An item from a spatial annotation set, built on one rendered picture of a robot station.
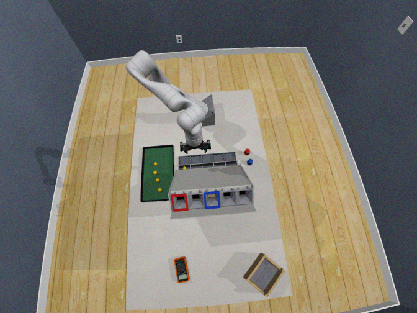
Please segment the wooden crate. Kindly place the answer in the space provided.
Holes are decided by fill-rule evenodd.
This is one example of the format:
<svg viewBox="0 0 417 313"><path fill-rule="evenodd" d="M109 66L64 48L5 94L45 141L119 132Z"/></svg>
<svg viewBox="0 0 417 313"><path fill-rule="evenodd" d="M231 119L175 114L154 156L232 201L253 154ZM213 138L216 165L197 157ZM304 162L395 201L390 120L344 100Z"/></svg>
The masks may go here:
<svg viewBox="0 0 417 313"><path fill-rule="evenodd" d="M260 253L243 278L268 298L285 270Z"/></svg>

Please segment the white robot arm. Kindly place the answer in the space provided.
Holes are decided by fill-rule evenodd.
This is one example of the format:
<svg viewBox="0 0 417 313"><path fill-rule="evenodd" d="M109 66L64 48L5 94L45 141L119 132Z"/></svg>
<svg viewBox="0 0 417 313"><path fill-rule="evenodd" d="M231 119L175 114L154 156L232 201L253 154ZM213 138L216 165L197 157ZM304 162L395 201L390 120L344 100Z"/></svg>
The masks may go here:
<svg viewBox="0 0 417 313"><path fill-rule="evenodd" d="M188 145L192 147L200 145L203 140L201 122L209 110L207 104L170 84L154 59L143 50L136 53L125 67L132 77L159 98L172 112L184 110L178 115L177 124L184 130Z"/></svg>

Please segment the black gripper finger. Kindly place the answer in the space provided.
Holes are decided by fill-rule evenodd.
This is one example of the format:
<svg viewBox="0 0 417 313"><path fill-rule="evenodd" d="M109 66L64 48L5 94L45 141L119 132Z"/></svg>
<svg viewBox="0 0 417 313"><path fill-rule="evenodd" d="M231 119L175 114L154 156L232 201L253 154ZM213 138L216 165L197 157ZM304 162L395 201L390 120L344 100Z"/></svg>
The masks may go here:
<svg viewBox="0 0 417 313"><path fill-rule="evenodd" d="M207 140L206 142L203 142L204 146L198 148L201 150L205 150L205 153L207 152L207 149L211 149L211 144L210 144L210 140Z"/></svg>
<svg viewBox="0 0 417 313"><path fill-rule="evenodd" d="M180 151L184 151L186 154L188 154L188 151L191 150L191 148L186 147L186 143L180 142Z"/></svg>

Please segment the orange digital multimeter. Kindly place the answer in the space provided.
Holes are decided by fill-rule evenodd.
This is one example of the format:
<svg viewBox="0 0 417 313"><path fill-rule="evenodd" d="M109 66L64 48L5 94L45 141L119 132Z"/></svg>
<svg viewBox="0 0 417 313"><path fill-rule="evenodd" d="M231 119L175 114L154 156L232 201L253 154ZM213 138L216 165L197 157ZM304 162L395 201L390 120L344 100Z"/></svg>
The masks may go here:
<svg viewBox="0 0 417 313"><path fill-rule="evenodd" d="M190 280L189 272L187 268L187 262L185 257L174 259L174 265L176 269L176 276L178 283L187 282Z"/></svg>

